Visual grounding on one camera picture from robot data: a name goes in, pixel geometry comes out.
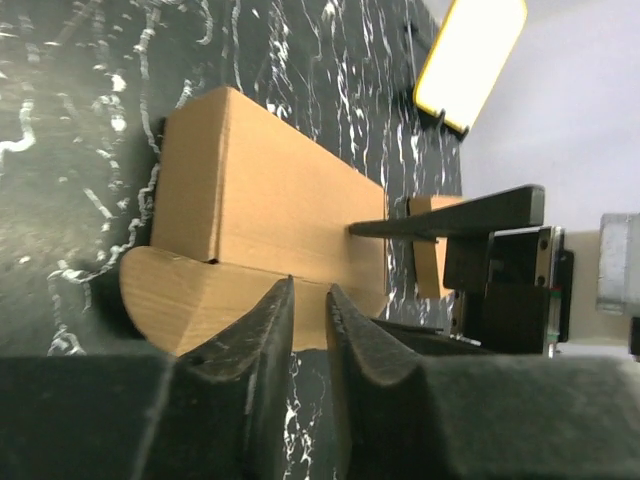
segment black marble table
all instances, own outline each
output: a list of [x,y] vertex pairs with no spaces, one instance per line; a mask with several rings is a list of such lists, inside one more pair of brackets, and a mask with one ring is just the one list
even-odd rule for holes
[[[391,215],[460,194],[457,140],[399,101],[407,18],[433,39],[420,0],[0,0],[0,354],[153,350],[118,265],[149,240],[162,118],[219,85],[383,185]],[[412,265],[392,242],[384,316],[446,325]],[[286,478],[333,476],[327,369],[324,352],[292,356]]]

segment white wall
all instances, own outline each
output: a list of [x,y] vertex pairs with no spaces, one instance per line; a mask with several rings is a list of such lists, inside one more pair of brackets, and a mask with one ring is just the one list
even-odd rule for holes
[[572,332],[625,345],[628,319],[595,311],[596,232],[605,212],[640,211],[640,0],[527,3],[527,25],[462,146],[463,193],[545,186],[546,223],[568,229],[577,255]]

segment small cardboard box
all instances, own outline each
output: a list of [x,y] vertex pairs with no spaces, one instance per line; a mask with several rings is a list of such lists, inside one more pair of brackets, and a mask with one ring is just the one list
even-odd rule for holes
[[[257,302],[267,290],[260,272],[293,275],[296,290],[301,285],[306,292],[296,295],[294,348],[302,346],[298,327],[318,322],[312,330],[322,338],[305,335],[303,343],[323,348],[324,309],[314,309],[325,304],[332,283],[361,292],[356,303],[367,315],[377,316],[386,303],[384,241],[353,237],[346,229],[353,222],[385,218],[386,204],[382,187],[223,87],[190,101],[167,120],[151,246],[241,267],[233,281],[216,280],[229,298],[234,289],[246,289],[251,292],[246,298]],[[300,281],[319,287],[306,288]],[[246,311],[246,304],[226,310]]]
[[[462,201],[462,197],[444,195],[414,197],[409,199],[409,215],[431,212]],[[418,294],[421,298],[443,298],[451,293],[442,284],[446,255],[446,238],[438,238],[437,243],[413,242]]]

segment marble surface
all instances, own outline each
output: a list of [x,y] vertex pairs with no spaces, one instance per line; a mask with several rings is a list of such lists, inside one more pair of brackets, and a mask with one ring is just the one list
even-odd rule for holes
[[[399,100],[408,17],[433,38],[420,0],[0,0],[0,353],[153,350],[118,264],[148,243],[162,118],[219,85],[383,185],[390,215],[460,194],[457,140]],[[412,264],[391,242],[384,316],[445,326]],[[292,357],[286,478],[333,475],[327,369],[324,352]]]

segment brown box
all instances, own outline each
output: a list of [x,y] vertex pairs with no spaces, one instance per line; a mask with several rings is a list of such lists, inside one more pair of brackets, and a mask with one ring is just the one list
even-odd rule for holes
[[[241,93],[219,88],[174,111],[166,124],[161,167],[151,246],[216,263],[207,265],[205,276],[220,298],[236,298],[236,289],[248,292],[236,305],[227,305],[227,312],[246,312],[251,301],[257,302],[267,290],[265,273],[273,281],[293,275],[298,280],[294,348],[300,349],[324,348],[324,307],[321,318],[317,308],[324,306],[332,283],[360,292],[357,304],[367,315],[384,307],[385,243],[352,237],[346,230],[350,223],[385,217],[382,187]],[[157,259],[144,268],[129,260],[123,270],[136,271],[136,282],[162,281],[143,272]],[[228,266],[240,268],[231,269],[231,276],[210,274],[211,268],[230,271]],[[135,288],[131,281],[122,283]],[[129,295],[130,301],[139,294]],[[143,315],[135,305],[127,308]],[[220,318],[211,315],[222,315],[215,311],[208,310],[209,319],[189,321],[213,325]],[[218,323],[232,320],[225,314]],[[142,323],[152,328],[159,322]],[[181,338],[189,337],[190,328],[179,329]],[[199,341],[215,333],[207,331]],[[187,347],[195,341],[191,338]]]
[[[409,214],[431,212],[439,208],[455,205],[462,197],[437,195],[409,199]],[[413,255],[418,281],[418,293],[422,298],[443,298],[451,290],[444,287],[444,263],[447,255],[447,239],[438,238],[437,243],[413,242]]]

